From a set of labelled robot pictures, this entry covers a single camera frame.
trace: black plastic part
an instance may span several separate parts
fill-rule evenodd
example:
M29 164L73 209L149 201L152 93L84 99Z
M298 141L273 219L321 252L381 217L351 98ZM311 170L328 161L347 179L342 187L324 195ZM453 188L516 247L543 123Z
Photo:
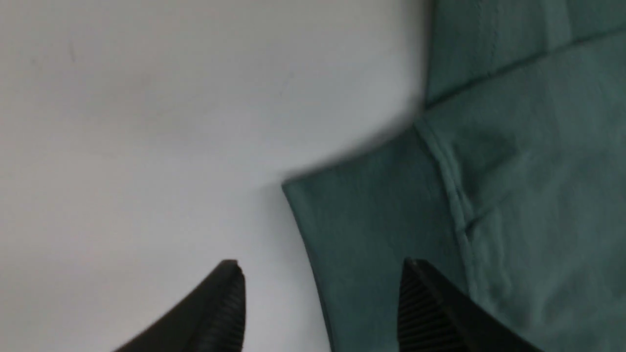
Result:
M240 352L245 278L222 261L185 299L117 352Z
M398 306L400 352L540 352L461 293L428 261L406 259Z

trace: white surface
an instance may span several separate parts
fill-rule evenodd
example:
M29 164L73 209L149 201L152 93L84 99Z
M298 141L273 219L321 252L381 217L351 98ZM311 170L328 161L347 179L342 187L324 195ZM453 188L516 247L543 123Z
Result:
M408 123L424 18L420 0L0 0L0 351L111 350L224 258L247 277L244 351L327 351L279 184Z

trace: teal fabric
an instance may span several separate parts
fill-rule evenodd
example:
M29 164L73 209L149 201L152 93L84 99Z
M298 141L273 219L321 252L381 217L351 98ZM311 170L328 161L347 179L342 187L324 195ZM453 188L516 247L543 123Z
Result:
M626 350L626 2L436 2L424 117L285 185L335 352L397 351L402 256L545 351Z
M316 277L333 351L397 351L403 259L437 265L466 291L448 200L414 130L284 185Z

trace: fabric seam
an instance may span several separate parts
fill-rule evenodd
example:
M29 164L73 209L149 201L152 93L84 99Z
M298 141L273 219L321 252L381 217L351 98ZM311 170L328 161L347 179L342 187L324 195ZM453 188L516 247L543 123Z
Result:
M452 218L455 224L455 239L461 253L461 260L463 260L463 265L465 267L465 276L467 278L469 296L474 301L477 301L478 287L475 280L475 262L474 255L471 251L470 243L465 232L466 219L463 212L463 205L461 204L461 188L458 186L458 182L454 178L450 167L450 161L443 152L443 148L441 148L439 138L436 136L430 125L428 125L426 120L422 119L419 122L416 122L413 125L413 128L430 149L436 163L438 164L439 171L441 172L441 178L443 179L446 195L448 196L450 212L452 213Z

